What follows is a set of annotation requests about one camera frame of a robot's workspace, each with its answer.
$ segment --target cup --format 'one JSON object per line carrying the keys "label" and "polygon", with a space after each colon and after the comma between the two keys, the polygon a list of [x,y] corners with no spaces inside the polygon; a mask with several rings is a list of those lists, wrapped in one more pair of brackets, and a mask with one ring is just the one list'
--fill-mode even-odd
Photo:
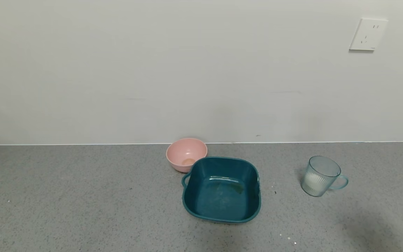
{"label": "cup", "polygon": [[[334,181],[341,177],[345,179],[343,185],[333,187]],[[349,182],[349,179],[341,174],[340,166],[333,160],[324,156],[313,156],[309,159],[306,173],[301,180],[301,188],[309,195],[320,197],[328,189],[342,189]]]}

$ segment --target pink bowl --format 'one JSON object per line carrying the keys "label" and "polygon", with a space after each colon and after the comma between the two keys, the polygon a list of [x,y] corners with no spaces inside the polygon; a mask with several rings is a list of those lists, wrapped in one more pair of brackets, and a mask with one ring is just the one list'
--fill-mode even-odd
{"label": "pink bowl", "polygon": [[166,157],[172,167],[179,172],[188,173],[192,165],[208,154],[205,143],[195,138],[183,138],[171,144]]}

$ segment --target bowl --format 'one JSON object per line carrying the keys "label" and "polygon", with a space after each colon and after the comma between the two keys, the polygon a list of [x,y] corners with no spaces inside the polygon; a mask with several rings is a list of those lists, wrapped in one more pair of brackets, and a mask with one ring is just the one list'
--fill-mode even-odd
{"label": "bowl", "polygon": [[181,183],[184,208],[200,219],[240,224],[252,220],[261,209],[259,174],[242,159],[202,158]]}
{"label": "bowl", "polygon": [[183,138],[171,144],[166,151],[171,166],[179,172],[188,173],[192,165],[208,154],[204,142],[195,138]]}

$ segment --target teal plastic basin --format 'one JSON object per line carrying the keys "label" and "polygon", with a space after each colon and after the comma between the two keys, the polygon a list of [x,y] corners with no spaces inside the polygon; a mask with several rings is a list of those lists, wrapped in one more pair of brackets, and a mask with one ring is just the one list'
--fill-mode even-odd
{"label": "teal plastic basin", "polygon": [[181,183],[184,208],[200,219],[244,223],[256,217],[261,208],[259,174],[250,162],[242,159],[202,158]]}

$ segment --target white wall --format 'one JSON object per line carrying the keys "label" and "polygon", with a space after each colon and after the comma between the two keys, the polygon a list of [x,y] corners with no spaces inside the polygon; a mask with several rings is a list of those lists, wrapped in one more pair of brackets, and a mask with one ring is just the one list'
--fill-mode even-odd
{"label": "white wall", "polygon": [[0,1],[0,144],[185,136],[403,140],[403,0]]}

